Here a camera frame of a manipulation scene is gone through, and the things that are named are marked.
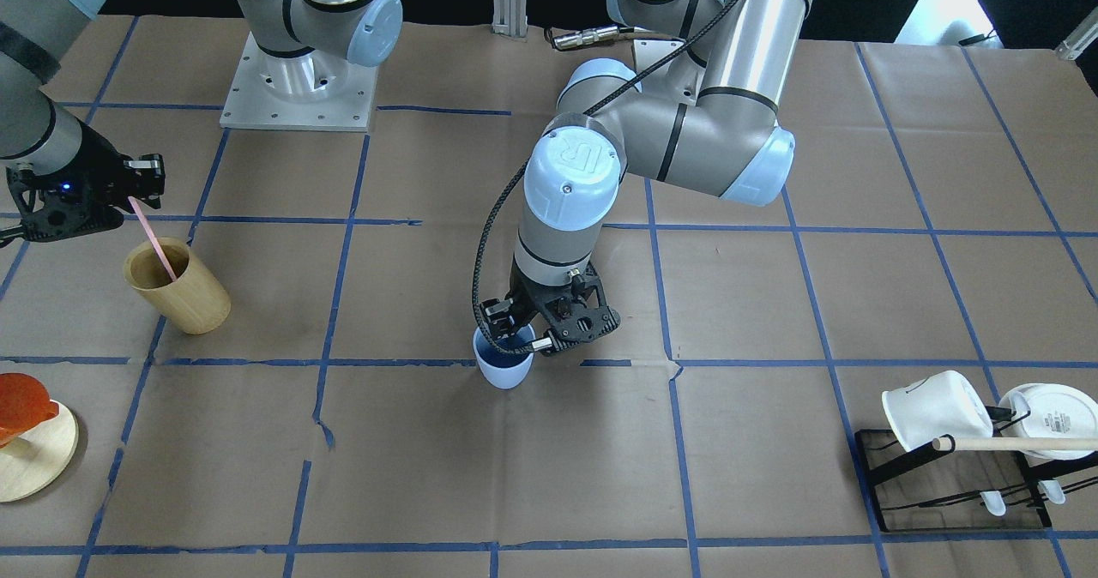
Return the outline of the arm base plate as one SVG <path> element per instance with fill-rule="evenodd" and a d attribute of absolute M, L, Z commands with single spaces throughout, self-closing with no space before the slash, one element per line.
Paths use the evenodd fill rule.
<path fill-rule="evenodd" d="M 367 133 L 377 69 L 321 51 L 279 58 L 250 34 L 220 116 L 225 129 Z"/>

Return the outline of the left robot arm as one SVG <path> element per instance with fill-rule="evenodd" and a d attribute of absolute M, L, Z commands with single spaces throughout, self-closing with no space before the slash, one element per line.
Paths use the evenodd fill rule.
<path fill-rule="evenodd" d="M 635 71 L 582 63 L 556 114 L 498 196 L 524 192 L 502 299 L 480 297 L 475 335 L 526 357 L 571 351 L 618 327 L 591 256 L 624 175 L 752 205 L 771 203 L 795 141 L 778 102 L 813 0 L 607 0 L 610 16 L 679 40 Z"/>

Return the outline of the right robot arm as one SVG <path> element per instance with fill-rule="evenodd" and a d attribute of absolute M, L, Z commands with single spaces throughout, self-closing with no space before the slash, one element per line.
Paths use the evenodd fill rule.
<path fill-rule="evenodd" d="M 15 226 L 3 229 L 3 244 L 117 229 L 137 202 L 160 209 L 160 154 L 121 154 L 42 90 L 105 2 L 1 1 L 1 160 L 20 214 Z"/>

